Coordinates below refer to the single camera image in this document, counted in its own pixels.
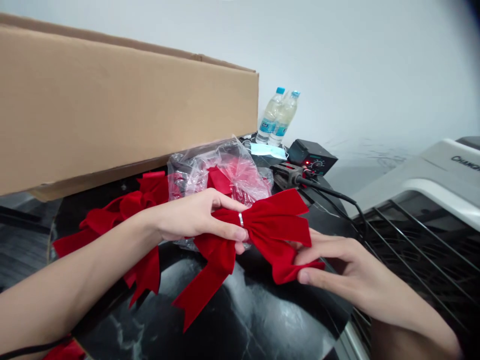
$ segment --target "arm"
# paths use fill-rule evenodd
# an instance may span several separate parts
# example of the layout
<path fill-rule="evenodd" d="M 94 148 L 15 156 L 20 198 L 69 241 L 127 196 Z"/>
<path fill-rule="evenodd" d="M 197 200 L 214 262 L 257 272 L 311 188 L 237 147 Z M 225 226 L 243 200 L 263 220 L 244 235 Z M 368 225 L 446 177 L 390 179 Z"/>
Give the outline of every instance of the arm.
<path fill-rule="evenodd" d="M 373 359 L 459 359 L 453 330 L 410 286 L 371 255 L 358 241 L 310 231 L 312 247 L 303 248 L 295 263 L 319 257 L 346 263 L 342 274 L 313 268 L 298 273 L 298 281 L 350 301 L 372 320 Z"/>
<path fill-rule="evenodd" d="M 246 240 L 243 228 L 211 216 L 212 209 L 220 206 L 246 209 L 213 189 L 151 207 L 0 294 L 0 354 L 68 334 L 118 279 L 163 240 L 203 233 Z M 241 243 L 235 249 L 244 250 Z"/>

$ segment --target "plastic bag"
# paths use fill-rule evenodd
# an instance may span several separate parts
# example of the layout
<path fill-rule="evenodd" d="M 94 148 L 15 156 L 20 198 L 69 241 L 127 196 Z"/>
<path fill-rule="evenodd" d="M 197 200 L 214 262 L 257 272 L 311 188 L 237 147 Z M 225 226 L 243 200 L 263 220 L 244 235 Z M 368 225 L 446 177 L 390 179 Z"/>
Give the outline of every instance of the plastic bag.
<path fill-rule="evenodd" d="M 170 200 L 207 189 L 209 169 L 215 167 L 230 180 L 232 199 L 248 207 L 272 195 L 272 171 L 266 167 L 257 168 L 249 151 L 236 137 L 174 153 L 167 166 Z M 193 239 L 177 241 L 176 244 L 198 251 Z"/>

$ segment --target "water bottle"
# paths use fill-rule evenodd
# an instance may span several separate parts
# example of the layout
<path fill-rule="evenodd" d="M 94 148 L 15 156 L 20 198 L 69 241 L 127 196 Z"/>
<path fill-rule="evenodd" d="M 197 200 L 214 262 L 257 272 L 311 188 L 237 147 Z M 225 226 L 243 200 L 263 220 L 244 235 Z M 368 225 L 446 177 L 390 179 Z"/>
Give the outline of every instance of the water bottle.
<path fill-rule="evenodd" d="M 270 137 L 268 139 L 268 145 L 278 146 L 282 142 L 282 139 L 284 138 L 285 133 L 287 132 L 287 129 L 289 128 L 289 125 L 295 116 L 295 112 L 297 111 L 299 96 L 300 91 L 292 91 L 290 97 L 283 102 L 282 106 L 278 110 L 274 129 L 270 133 Z"/>
<path fill-rule="evenodd" d="M 266 144 L 269 140 L 269 135 L 275 127 L 275 119 L 277 118 L 278 111 L 282 106 L 284 92 L 285 89 L 283 87 L 277 87 L 276 94 L 268 102 L 256 134 L 255 141 L 257 144 Z"/>

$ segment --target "white appliance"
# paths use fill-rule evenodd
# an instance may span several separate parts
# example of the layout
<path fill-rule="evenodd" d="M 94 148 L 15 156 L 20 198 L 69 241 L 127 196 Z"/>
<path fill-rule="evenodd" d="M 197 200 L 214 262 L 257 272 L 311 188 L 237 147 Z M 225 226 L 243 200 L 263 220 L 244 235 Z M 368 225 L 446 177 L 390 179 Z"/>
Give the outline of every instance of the white appliance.
<path fill-rule="evenodd" d="M 466 344 L 480 314 L 480 136 L 442 140 L 353 199 L 369 223 L 365 247 Z M 360 223 L 358 212 L 346 208 Z M 368 316 L 355 314 L 353 325 L 368 350 Z"/>
<path fill-rule="evenodd" d="M 353 198 L 365 212 L 409 191 L 423 194 L 480 231 L 480 136 L 442 140 Z"/>

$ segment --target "hand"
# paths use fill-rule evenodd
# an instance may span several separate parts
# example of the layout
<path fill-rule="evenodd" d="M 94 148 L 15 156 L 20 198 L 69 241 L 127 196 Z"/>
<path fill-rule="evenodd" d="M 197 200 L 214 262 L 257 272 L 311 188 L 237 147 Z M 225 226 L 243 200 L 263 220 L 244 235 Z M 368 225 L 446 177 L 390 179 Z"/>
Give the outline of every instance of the hand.
<path fill-rule="evenodd" d="M 212 211 L 226 208 L 241 213 L 248 209 L 245 205 L 225 196 L 213 188 L 202 192 L 154 206 L 142 211 L 158 230 L 164 240 L 175 241 L 209 233 L 221 238 L 237 241 L 235 250 L 242 254 L 243 241 L 248 240 L 244 228 L 217 220 Z"/>
<path fill-rule="evenodd" d="M 455 333 L 442 317 L 410 286 L 370 254 L 358 241 L 323 235 L 310 229 L 312 247 L 299 250 L 296 265 L 319 257 L 340 259 L 340 274 L 304 268 L 298 281 L 328 290 L 380 322 L 417 332 L 451 354 L 459 353 Z"/>

